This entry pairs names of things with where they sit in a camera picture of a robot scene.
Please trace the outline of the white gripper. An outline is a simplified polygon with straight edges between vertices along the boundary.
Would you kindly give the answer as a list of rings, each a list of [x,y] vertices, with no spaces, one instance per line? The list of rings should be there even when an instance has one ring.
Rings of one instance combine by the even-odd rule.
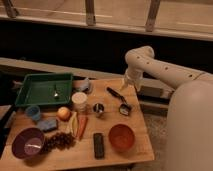
[[[123,78],[122,90],[132,85],[137,91],[141,89],[142,72],[134,69],[127,69]]]

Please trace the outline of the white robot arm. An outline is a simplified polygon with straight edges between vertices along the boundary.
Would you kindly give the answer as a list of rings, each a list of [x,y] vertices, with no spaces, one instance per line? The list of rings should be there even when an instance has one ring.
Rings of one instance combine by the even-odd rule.
[[[124,84],[144,73],[174,89],[167,114],[165,171],[213,171],[213,74],[156,60],[150,46],[125,54]]]

